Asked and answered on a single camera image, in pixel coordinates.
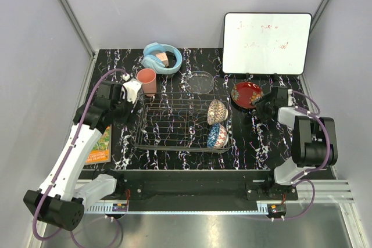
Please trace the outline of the red floral lacquer bowl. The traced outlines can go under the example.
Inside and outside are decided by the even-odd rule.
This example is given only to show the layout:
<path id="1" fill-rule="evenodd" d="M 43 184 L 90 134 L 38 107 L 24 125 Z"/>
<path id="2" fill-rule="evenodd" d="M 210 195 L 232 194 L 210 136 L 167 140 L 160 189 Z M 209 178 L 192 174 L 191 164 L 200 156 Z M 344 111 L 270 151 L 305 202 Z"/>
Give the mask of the red floral lacquer bowl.
<path id="1" fill-rule="evenodd" d="M 231 98 L 233 102 L 244 109 L 254 109 L 253 102 L 263 96 L 260 86 L 252 82 L 239 82 L 235 84 L 231 90 Z"/>

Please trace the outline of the black wire dish rack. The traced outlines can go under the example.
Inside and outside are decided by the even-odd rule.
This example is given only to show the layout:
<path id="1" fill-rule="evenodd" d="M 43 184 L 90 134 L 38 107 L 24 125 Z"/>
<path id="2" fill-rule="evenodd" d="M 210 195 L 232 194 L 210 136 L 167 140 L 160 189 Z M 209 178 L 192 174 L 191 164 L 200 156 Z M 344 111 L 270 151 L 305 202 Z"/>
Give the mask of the black wire dish rack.
<path id="1" fill-rule="evenodd" d="M 214 100 L 227 109 L 220 124 L 227 139 L 221 146 L 212 143 L 215 130 L 208 123 Z M 138 118 L 134 123 L 134 146 L 143 150 L 224 153 L 232 146 L 233 127 L 230 97 L 221 94 L 164 92 L 141 94 Z"/>

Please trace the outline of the pink plastic cup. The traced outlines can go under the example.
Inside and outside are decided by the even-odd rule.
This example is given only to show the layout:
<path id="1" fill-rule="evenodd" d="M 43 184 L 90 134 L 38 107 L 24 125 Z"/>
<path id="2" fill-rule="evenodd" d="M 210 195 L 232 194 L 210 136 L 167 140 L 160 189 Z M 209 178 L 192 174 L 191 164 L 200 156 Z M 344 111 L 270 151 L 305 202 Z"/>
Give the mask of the pink plastic cup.
<path id="1" fill-rule="evenodd" d="M 142 83 L 142 90 L 146 96 L 154 96 L 157 90 L 156 72 L 152 69 L 142 69 L 137 74 L 137 80 Z"/>

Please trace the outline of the beige patterned bowl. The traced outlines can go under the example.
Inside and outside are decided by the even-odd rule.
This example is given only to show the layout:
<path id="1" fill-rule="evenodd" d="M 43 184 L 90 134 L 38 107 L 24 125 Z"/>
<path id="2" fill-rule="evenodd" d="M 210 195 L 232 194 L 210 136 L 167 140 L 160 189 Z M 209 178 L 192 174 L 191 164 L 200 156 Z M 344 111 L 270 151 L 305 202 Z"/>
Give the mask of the beige patterned bowl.
<path id="1" fill-rule="evenodd" d="M 216 123 L 222 123 L 227 119 L 227 117 L 228 110 L 223 102 L 217 99 L 212 100 L 207 113 L 208 124 L 213 125 Z"/>

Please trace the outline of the blue triangle pattern bowl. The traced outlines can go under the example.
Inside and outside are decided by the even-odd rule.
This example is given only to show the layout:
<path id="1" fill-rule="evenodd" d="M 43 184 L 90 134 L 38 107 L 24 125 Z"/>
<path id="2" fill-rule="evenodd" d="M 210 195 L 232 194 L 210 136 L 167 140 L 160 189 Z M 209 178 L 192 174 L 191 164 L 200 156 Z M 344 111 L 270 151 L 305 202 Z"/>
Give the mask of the blue triangle pattern bowl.
<path id="1" fill-rule="evenodd" d="M 228 132 L 226 128 L 220 123 L 213 124 L 208 136 L 207 147 L 221 149 L 227 144 L 227 142 Z"/>

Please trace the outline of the clear glass bowl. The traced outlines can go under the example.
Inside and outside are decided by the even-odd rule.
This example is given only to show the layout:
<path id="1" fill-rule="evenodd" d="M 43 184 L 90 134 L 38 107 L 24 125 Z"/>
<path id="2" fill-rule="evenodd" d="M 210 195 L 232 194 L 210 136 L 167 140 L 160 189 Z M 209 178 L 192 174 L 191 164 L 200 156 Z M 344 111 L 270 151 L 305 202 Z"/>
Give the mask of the clear glass bowl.
<path id="1" fill-rule="evenodd" d="M 208 94 L 214 88 L 214 78 L 206 71 L 193 71 L 185 78 L 185 88 L 193 94 Z"/>

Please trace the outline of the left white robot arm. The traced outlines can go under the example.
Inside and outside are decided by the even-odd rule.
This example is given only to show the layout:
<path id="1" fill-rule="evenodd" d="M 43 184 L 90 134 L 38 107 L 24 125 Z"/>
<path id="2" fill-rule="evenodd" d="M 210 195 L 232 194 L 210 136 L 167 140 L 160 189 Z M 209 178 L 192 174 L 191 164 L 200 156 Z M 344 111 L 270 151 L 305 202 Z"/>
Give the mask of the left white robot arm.
<path id="1" fill-rule="evenodd" d="M 141 87 L 133 78 L 124 84 L 104 81 L 94 91 L 92 103 L 77 110 L 69 139 L 52 171 L 36 191 L 24 195 L 24 204 L 36 221 L 73 231 L 85 210 L 97 201 L 125 194 L 124 177 L 115 171 L 98 174 L 82 187 L 76 184 L 105 130 L 115 121 L 128 121 Z"/>

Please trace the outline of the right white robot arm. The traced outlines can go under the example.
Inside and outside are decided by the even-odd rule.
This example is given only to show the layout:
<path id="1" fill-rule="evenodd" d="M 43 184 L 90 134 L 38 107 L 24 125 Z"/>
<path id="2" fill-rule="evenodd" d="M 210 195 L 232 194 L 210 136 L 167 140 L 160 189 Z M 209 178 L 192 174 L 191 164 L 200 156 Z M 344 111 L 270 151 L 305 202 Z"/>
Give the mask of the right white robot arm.
<path id="1" fill-rule="evenodd" d="M 276 120 L 292 130 L 291 157 L 273 171 L 273 179 L 264 184 L 269 199 L 278 199 L 285 186 L 296 185 L 311 172 L 333 166 L 338 160 L 335 121 L 319 117 L 299 106 L 285 106 L 282 102 L 255 101 L 257 116 L 262 120 Z"/>

